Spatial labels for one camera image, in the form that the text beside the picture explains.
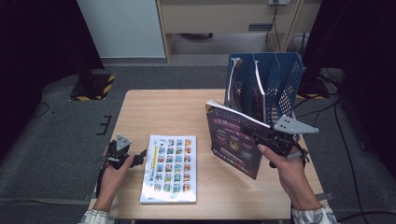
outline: wrist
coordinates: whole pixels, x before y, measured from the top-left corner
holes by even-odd
[[[299,211],[316,210],[322,207],[307,181],[302,184],[301,188],[292,189],[290,194],[293,207]]]
[[[109,213],[112,202],[113,198],[110,198],[106,195],[99,195],[92,209]]]

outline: colorful book cover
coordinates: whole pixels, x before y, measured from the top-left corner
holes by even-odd
[[[214,101],[206,102],[206,116],[212,152],[239,171],[256,179],[262,153],[250,133],[268,136],[270,127]]]
[[[142,204],[196,203],[196,136],[151,135]]]

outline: plastic basket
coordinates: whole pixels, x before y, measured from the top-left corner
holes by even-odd
[[[255,76],[254,62],[258,61],[258,70],[265,91],[265,119],[262,121],[274,125],[283,115],[291,117],[304,70],[298,54],[293,52],[230,54],[229,74],[233,69],[232,58],[236,57],[244,60],[236,76],[244,101],[242,112],[250,116],[253,95],[248,89],[253,85],[251,76]]]

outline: black curtain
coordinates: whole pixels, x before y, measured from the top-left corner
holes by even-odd
[[[104,69],[77,1],[0,0],[0,160],[41,101],[43,88]]]
[[[322,67],[345,72],[345,110],[362,146],[375,151],[396,177],[396,1],[323,0],[303,57],[303,79]]]

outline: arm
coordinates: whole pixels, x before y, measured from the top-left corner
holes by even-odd
[[[289,195],[294,207],[292,213],[296,223],[337,223],[332,209],[323,207],[311,189],[305,176],[303,161],[300,158],[287,160],[263,145],[258,145],[258,149],[266,159],[276,166],[280,184]]]
[[[108,165],[102,177],[100,194],[92,210],[88,210],[79,223],[84,224],[110,224],[114,217],[109,214],[111,204],[116,197],[129,167],[134,161],[134,155],[129,156],[119,170]]]

